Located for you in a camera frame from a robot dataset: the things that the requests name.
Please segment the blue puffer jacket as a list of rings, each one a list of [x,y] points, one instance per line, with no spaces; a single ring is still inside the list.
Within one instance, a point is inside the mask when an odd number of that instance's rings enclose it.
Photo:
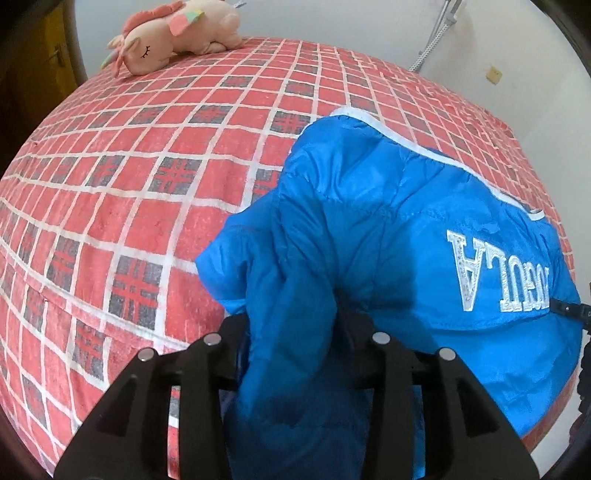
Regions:
[[[370,114],[304,129],[270,193],[197,257],[207,292],[249,318],[249,357],[224,416],[237,479],[356,479],[370,395],[332,347],[339,310],[407,348],[455,350],[519,435],[550,411],[582,327],[558,234],[540,212]]]

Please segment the red plaid bed sheet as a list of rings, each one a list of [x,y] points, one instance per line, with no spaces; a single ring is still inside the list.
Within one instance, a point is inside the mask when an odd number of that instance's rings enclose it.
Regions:
[[[143,77],[98,74],[1,180],[1,406],[42,473],[139,348],[180,350],[221,321],[195,257],[342,105],[559,222],[505,123],[365,54],[256,38]]]

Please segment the yellow wooden cabinet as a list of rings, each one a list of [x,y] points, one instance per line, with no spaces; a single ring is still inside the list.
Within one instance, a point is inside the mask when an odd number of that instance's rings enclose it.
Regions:
[[[3,1],[1,159],[86,79],[73,1]]]

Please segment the pink unicorn plush toy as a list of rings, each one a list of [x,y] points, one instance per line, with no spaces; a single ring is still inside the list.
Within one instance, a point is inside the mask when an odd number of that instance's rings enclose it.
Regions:
[[[155,72],[181,54],[217,54],[238,48],[238,8],[225,1],[174,1],[129,16],[108,43],[102,62],[117,76],[126,68],[134,76]]]

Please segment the beige wall switch plate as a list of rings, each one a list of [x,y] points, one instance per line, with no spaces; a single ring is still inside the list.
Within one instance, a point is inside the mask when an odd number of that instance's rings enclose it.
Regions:
[[[498,85],[503,77],[503,73],[494,66],[491,66],[486,73],[486,79],[493,85]]]

